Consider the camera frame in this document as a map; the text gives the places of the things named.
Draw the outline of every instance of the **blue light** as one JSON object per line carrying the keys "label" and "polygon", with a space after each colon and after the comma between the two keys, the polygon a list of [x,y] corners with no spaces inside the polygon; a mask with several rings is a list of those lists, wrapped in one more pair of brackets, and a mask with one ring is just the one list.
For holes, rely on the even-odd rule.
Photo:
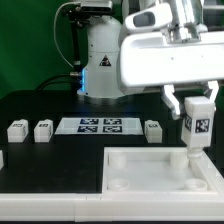
{"label": "blue light", "polygon": [[85,92],[85,69],[82,70],[82,92]]}

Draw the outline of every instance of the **metal bracket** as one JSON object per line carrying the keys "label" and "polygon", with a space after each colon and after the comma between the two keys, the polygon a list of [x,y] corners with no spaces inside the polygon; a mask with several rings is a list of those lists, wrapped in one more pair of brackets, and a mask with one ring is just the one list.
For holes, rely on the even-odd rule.
{"label": "metal bracket", "polygon": [[174,120],[181,119],[184,110],[183,107],[173,95],[175,93],[173,85],[165,85],[162,87],[162,100],[171,109],[172,117]]}
{"label": "metal bracket", "polygon": [[215,102],[219,91],[218,81],[209,81],[202,83],[204,95],[208,97],[212,102]]}

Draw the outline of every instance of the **black tabletop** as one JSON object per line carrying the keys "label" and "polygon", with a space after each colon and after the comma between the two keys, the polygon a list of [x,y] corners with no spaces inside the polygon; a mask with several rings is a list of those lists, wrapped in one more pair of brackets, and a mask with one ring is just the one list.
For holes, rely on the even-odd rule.
{"label": "black tabletop", "polygon": [[[179,92],[178,99],[200,95]],[[103,155],[106,146],[184,146],[182,121],[173,121],[159,93],[136,95],[117,105],[94,105],[77,100],[70,91],[18,91],[0,101],[0,148],[4,168],[0,193],[101,193]],[[146,120],[159,121],[162,144],[149,144],[144,135],[54,135],[49,143],[34,142],[34,127],[51,119],[56,130],[62,117],[133,117],[144,130]],[[14,120],[29,121],[23,143],[8,143],[7,128]],[[205,149],[222,173],[224,112],[217,109],[212,145]]]}

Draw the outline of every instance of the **cube with marker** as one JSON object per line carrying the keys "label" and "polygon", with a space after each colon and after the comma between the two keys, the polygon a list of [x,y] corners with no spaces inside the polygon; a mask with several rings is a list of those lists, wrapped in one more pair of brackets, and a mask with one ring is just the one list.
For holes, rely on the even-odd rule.
{"label": "cube with marker", "polygon": [[215,103],[202,97],[185,99],[186,117],[182,125],[182,140],[189,149],[209,147],[212,138],[212,127]]}
{"label": "cube with marker", "polygon": [[148,143],[162,143],[163,130],[158,121],[145,121],[145,136]]}
{"label": "cube with marker", "polygon": [[53,135],[53,121],[39,121],[34,129],[34,140],[38,142],[49,142]]}
{"label": "cube with marker", "polygon": [[21,119],[14,121],[7,129],[8,142],[23,142],[29,133],[28,121]]}

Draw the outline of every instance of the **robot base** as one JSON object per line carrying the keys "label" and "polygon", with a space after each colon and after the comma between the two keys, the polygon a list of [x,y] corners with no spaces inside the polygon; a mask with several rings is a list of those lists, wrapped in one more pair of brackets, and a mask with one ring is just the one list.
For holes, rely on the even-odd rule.
{"label": "robot base", "polygon": [[118,98],[95,98],[78,94],[78,100],[97,105],[116,105],[129,102],[132,98],[132,96],[122,96]]}

